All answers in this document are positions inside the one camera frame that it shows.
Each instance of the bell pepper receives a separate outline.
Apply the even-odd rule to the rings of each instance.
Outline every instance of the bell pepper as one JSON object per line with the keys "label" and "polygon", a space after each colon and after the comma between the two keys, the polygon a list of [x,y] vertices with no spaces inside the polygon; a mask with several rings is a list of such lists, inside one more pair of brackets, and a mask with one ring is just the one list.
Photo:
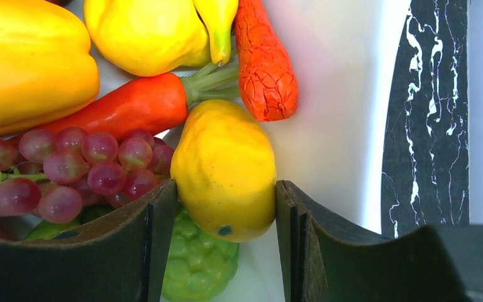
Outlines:
{"label": "bell pepper", "polygon": [[48,1],[0,0],[0,135],[93,102],[99,71],[83,22]]}
{"label": "bell pepper", "polygon": [[99,53],[136,76],[211,60],[192,0],[85,0],[84,21]]}
{"label": "bell pepper", "polygon": [[190,111],[170,174],[188,215],[213,237],[247,242],[273,223],[274,151],[239,104],[209,99]]}

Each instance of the carrot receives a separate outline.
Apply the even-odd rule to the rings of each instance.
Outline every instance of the carrot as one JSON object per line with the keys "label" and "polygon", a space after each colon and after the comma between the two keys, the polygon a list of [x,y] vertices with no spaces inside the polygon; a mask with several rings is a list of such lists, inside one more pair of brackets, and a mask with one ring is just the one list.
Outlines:
{"label": "carrot", "polygon": [[173,73],[140,77],[74,114],[33,129],[48,129],[57,133],[64,128],[76,126],[88,133],[108,132],[118,141],[128,131],[136,128],[146,129],[156,135],[184,122],[189,107],[195,102],[239,96],[237,85],[225,87],[236,81],[238,66],[212,72],[216,68],[210,63],[190,77],[178,77]]}
{"label": "carrot", "polygon": [[262,0],[239,0],[234,27],[244,105],[258,121],[290,118],[297,111],[297,79]]}

